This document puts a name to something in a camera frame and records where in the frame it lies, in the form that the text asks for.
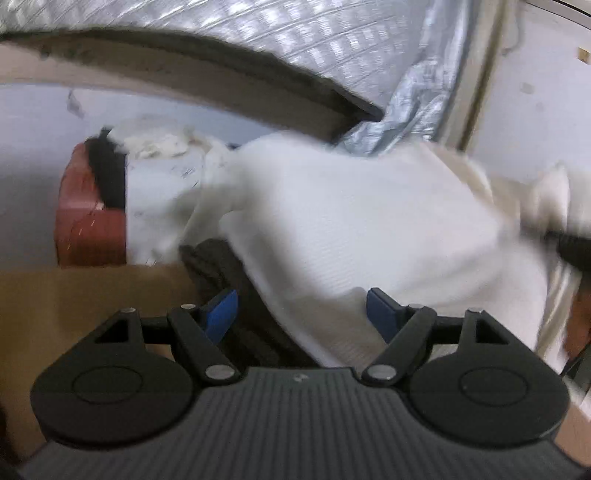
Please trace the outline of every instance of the gray ribbed surface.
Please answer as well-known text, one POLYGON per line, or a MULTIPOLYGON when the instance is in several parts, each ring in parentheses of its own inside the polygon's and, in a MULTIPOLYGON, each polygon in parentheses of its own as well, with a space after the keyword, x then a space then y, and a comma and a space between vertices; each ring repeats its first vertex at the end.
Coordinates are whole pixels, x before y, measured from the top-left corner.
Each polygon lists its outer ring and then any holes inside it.
POLYGON ((112 452, 50 443, 21 468, 40 480, 569 480, 581 471, 549 442, 507 452, 456 445, 419 424, 393 390, 364 387, 346 369, 251 369, 237 385, 206 390, 156 439, 112 452))

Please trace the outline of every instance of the white cloth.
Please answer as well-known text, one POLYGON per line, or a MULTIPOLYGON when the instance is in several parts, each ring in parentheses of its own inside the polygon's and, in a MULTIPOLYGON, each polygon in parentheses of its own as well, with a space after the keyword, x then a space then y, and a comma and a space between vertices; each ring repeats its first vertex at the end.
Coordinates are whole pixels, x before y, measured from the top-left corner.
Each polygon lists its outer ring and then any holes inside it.
MULTIPOLYGON (((219 235, 278 323, 321 364, 362 368, 383 350, 364 315, 371 287, 445 315, 484 307, 537 347, 548 258, 518 235, 521 191, 433 148, 413 141, 364 159, 275 134, 229 158, 219 235)), ((198 206, 189 229, 219 213, 198 206)))
MULTIPOLYGON (((591 231, 591 177, 582 172, 569 172, 563 165, 543 172, 538 180, 523 185, 502 177, 491 177, 467 157, 462 157, 436 144, 430 144, 441 160, 481 201, 495 206, 507 218, 527 221, 540 231, 553 228, 588 235, 591 231)), ((562 348, 564 330, 573 296, 579 286, 580 274, 561 262, 555 254, 541 252, 547 271, 548 287, 544 313, 538 329, 531 329, 525 343, 555 371, 560 372, 567 361, 562 348)))
POLYGON ((192 242, 186 225, 205 184, 220 176, 228 149, 216 138, 153 115, 121 122, 108 138, 127 153, 127 263, 178 261, 178 246, 192 242))

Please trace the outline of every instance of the white wall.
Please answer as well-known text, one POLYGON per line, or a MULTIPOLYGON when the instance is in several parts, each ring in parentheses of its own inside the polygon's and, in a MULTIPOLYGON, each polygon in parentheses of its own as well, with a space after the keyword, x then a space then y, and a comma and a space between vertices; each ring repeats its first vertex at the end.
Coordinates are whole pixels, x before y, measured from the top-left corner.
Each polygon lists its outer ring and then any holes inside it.
POLYGON ((591 31, 525 5, 523 44, 500 57, 470 153, 517 180, 564 162, 591 171, 591 31))
POLYGON ((80 109, 73 113, 69 93, 60 86, 0 86, 0 270, 56 265, 61 175, 74 146, 102 126, 157 113, 235 144, 274 130, 229 112, 107 90, 74 89, 80 109))

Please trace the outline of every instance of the dark brown cloth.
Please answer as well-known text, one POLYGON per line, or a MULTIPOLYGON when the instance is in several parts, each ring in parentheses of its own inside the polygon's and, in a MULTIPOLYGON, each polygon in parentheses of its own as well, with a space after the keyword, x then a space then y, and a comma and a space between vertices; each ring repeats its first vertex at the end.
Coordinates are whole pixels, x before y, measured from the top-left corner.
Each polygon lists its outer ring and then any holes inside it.
POLYGON ((238 316, 219 345, 237 368, 318 366, 277 324, 227 242, 183 245, 180 255, 204 303, 224 288, 238 292, 238 316))

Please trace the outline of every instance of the white fabric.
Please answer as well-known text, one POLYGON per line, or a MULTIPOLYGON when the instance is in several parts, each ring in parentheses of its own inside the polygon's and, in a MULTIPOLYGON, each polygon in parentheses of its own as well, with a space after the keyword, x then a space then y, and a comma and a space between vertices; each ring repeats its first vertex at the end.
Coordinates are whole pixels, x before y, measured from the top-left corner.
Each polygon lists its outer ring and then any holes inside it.
MULTIPOLYGON (((231 211, 219 234, 277 321, 323 365, 362 368, 383 350, 364 315, 371 287, 446 315, 484 307, 534 349, 546 253, 518 236, 519 196, 450 158, 422 141, 368 160, 271 135, 229 157, 220 183, 233 186, 231 211)), ((190 229, 216 216, 198 205, 190 229)))
POLYGON ((217 170, 223 167, 228 149, 219 140, 162 116, 123 121, 108 138, 128 153, 127 263, 178 261, 178 246, 193 242, 186 225, 204 191, 203 183, 211 186, 212 179, 219 177, 217 170))

